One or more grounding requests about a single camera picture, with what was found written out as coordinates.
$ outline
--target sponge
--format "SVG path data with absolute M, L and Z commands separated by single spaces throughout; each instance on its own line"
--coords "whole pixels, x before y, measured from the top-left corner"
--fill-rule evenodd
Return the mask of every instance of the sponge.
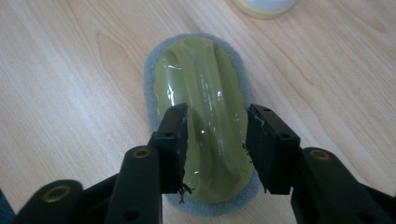
M 158 129 L 164 111 L 189 105 L 189 140 L 184 183 L 192 189 L 180 203 L 168 202 L 195 216 L 235 211 L 261 188 L 243 149 L 251 103 L 239 54 L 225 41 L 207 34 L 166 39 L 145 62 L 145 98 L 150 130 Z

